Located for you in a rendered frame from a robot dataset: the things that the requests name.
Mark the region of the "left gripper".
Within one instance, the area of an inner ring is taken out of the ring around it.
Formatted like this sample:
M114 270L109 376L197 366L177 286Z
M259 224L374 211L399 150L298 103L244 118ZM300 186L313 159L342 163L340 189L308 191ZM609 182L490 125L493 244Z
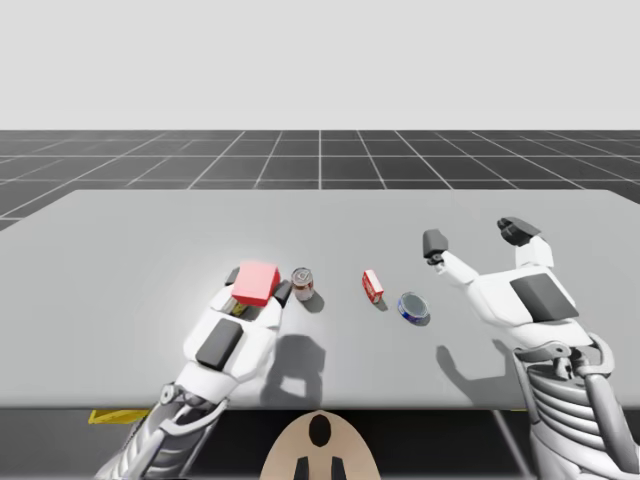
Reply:
M204 400L228 398L268 363L291 295L291 282L283 280L256 319L225 314L238 304L232 290L239 270L236 267L229 273L184 343L187 364L175 384Z

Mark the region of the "blue flat can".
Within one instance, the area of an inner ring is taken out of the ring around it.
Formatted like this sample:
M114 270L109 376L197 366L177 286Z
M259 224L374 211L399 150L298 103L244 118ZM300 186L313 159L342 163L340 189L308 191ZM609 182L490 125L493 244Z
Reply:
M427 302L414 292L403 293L397 304L400 315L416 326L426 326L431 319Z

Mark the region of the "tan robot part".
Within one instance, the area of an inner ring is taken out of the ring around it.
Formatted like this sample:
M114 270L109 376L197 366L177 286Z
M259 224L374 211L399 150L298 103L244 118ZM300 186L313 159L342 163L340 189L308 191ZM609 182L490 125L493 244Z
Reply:
M381 480L360 433L342 417L315 411L277 437L259 480Z

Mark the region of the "red and white carton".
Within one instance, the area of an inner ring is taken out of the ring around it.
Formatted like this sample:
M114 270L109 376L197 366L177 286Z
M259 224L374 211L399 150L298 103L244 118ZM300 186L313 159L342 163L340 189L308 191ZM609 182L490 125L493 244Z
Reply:
M363 272L362 285L369 301L372 304L379 303L384 294L384 288L374 270L368 269Z

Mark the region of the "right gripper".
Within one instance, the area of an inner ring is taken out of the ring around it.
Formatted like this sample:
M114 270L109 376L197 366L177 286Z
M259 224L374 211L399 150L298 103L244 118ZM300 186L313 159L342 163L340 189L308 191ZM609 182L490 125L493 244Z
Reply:
M591 345L593 340L578 322L574 299L546 269L553 269L555 262L541 231L517 217L501 218L497 227L515 248L515 264L521 269L479 276L449 251L449 241L439 229L423 233L423 258L449 283L467 286L467 296L478 316L505 330L524 348L552 341L569 347Z

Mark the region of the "pink cube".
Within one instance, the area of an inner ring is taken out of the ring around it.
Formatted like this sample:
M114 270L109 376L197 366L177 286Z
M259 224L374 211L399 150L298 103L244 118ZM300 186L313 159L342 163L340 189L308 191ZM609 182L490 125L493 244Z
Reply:
M240 304L264 307L279 282L280 272L275 264L243 262L239 267L231 296Z

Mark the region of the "brown and white can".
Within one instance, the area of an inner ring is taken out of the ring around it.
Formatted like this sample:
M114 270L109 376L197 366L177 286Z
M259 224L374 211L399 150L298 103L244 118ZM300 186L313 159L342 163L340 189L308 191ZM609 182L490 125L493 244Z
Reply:
M314 280L310 269L306 267L296 268L291 275L291 283L295 297L306 302L310 300L314 293Z

